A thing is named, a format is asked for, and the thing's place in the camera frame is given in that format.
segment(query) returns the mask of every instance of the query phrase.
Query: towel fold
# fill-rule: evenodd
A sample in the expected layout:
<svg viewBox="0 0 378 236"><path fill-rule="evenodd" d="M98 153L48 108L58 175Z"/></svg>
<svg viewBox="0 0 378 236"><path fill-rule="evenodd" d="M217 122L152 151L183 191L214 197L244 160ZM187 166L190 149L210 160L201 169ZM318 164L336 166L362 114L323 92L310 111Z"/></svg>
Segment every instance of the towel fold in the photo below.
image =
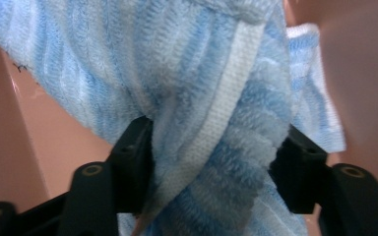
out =
<svg viewBox="0 0 378 236"><path fill-rule="evenodd" d="M319 118L318 39L285 31L277 0L0 0L0 47L84 126L113 144L154 120L153 183L121 235L306 234L267 167L290 122L340 125Z"/></svg>

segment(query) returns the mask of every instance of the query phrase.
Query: blue towel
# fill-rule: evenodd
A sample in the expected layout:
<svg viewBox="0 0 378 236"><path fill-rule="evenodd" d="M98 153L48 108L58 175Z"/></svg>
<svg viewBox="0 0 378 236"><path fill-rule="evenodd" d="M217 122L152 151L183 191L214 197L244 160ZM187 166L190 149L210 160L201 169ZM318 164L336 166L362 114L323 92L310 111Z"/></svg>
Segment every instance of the blue towel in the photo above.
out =
<svg viewBox="0 0 378 236"><path fill-rule="evenodd" d="M113 144L154 120L153 183L121 235L306 234L267 174L322 70L295 38L277 0L0 0L0 47L81 124ZM317 132L328 98L303 114Z"/></svg>

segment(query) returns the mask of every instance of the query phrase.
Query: white stripe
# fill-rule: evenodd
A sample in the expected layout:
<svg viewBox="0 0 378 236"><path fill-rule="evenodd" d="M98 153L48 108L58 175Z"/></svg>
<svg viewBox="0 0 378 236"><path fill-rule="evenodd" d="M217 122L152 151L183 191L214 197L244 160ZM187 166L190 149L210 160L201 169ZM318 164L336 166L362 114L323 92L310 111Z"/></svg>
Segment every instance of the white stripe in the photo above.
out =
<svg viewBox="0 0 378 236"><path fill-rule="evenodd" d="M141 233L204 167L219 143L232 112L248 80L253 67L264 24L251 26L239 22L231 45L228 62L223 70L211 110L191 147L176 166L164 177L148 208L139 218L133 235Z"/></svg>

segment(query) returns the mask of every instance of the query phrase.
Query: towel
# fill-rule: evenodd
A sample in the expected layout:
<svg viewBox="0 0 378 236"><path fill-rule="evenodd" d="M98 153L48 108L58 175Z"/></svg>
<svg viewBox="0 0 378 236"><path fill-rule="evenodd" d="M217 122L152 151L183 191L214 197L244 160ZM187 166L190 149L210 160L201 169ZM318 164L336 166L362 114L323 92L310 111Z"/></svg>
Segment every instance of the towel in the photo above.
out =
<svg viewBox="0 0 378 236"><path fill-rule="evenodd" d="M314 107L293 102L322 104L313 121L329 101L307 101L322 67L290 41L278 0L0 0L0 47L82 125L114 144L154 120L153 181L138 220L118 215L121 235L306 234L267 169Z"/></svg>

